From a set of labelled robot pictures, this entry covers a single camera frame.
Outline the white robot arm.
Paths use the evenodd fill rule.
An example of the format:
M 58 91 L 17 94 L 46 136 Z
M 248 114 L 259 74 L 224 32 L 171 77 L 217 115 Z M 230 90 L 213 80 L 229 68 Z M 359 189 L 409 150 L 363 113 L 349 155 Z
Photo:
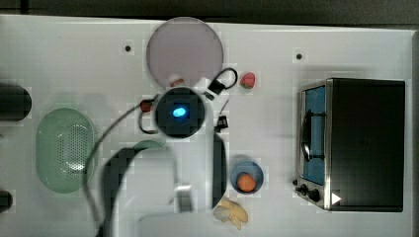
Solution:
M 188 87 L 156 98 L 151 118 L 157 137 L 121 149 L 104 167 L 100 237 L 139 237 L 139 222 L 148 216 L 215 208 L 227 185 L 218 125 L 228 99 Z

